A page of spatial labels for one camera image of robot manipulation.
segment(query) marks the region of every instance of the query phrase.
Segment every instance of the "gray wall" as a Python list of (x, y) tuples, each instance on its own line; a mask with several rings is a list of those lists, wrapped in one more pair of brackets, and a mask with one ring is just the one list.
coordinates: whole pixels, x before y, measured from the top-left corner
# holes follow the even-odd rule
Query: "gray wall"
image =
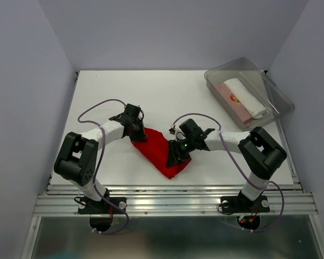
[(0, 259), (20, 257), (74, 75), (37, 0), (0, 1)]
[(75, 69), (269, 68), (307, 0), (39, 0)]
[(295, 103), (282, 123), (324, 226), (324, 0), (310, 0), (269, 73)]

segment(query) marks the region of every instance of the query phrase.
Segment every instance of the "transparent bin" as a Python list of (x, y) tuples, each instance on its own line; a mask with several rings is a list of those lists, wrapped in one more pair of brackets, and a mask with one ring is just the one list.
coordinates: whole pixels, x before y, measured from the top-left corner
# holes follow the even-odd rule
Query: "transparent bin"
[[(207, 88), (243, 131), (252, 130), (257, 126), (263, 127), (294, 111), (294, 104), (247, 58), (239, 58), (211, 69), (205, 72), (204, 77)], [(238, 78), (248, 92), (266, 107), (267, 112), (262, 114), (261, 118), (244, 124), (215, 88), (216, 85), (232, 78)]]

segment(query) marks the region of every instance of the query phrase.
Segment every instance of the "white tabletop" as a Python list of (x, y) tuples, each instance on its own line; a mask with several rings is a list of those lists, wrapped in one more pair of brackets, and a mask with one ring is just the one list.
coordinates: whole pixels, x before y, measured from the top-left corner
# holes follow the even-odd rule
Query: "white tabletop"
[[(222, 124), (222, 132), (240, 132), (206, 87), (205, 71), (81, 71), (66, 122), (63, 139), (70, 131), (86, 132), (93, 125), (79, 124), (77, 117), (90, 106), (109, 98), (140, 105), (145, 113), (144, 125), (161, 131), (167, 139), (171, 123), (180, 115), (198, 112), (210, 115)], [(97, 107), (84, 118), (101, 124), (123, 111), (120, 103)], [(205, 130), (216, 125), (203, 117), (191, 117)], [(265, 130), (281, 144), (275, 123)], [(104, 185), (243, 185), (233, 162), (224, 151), (191, 153), (191, 163), (175, 178), (164, 177), (130, 143), (128, 137), (117, 140), (105, 149), (97, 179)], [(240, 154), (234, 154), (244, 172), (250, 170)], [(293, 184), (291, 170), (285, 161), (272, 179), (281, 185)], [(53, 174), (52, 185), (71, 185)]]

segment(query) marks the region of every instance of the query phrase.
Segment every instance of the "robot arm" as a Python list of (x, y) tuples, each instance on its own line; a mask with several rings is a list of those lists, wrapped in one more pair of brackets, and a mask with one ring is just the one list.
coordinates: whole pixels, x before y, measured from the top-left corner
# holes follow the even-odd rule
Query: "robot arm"
[[(131, 141), (145, 141), (143, 120), (138, 106), (127, 104), (125, 111), (110, 118), (101, 126), (104, 129), (105, 144), (129, 136)], [(86, 197), (94, 201), (101, 201), (101, 197), (94, 189), (94, 184), (104, 196), (107, 189), (97, 180), (93, 182), (97, 151), (103, 145), (103, 135), (100, 128), (77, 134), (70, 132), (66, 135), (57, 156), (54, 171), (63, 178), (71, 181)]]
[[(180, 129), (170, 129), (175, 134), (175, 140), (170, 140), (167, 167), (182, 163), (190, 158), (193, 150), (225, 150), (218, 131), (208, 128), (203, 131), (192, 119), (179, 126)], [(251, 169), (249, 180), (239, 196), (246, 203), (254, 203), (273, 173), (287, 158), (285, 150), (261, 127), (250, 132), (222, 133), (229, 151), (241, 153)]]

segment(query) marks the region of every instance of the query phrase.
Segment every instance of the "folded white towel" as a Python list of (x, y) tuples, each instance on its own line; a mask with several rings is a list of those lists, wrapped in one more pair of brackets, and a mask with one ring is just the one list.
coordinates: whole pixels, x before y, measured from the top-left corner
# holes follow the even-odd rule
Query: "folded white towel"
[(251, 95), (238, 78), (232, 78), (224, 82), (232, 94), (244, 105), (253, 119), (260, 119), (267, 112), (266, 107), (256, 97)]

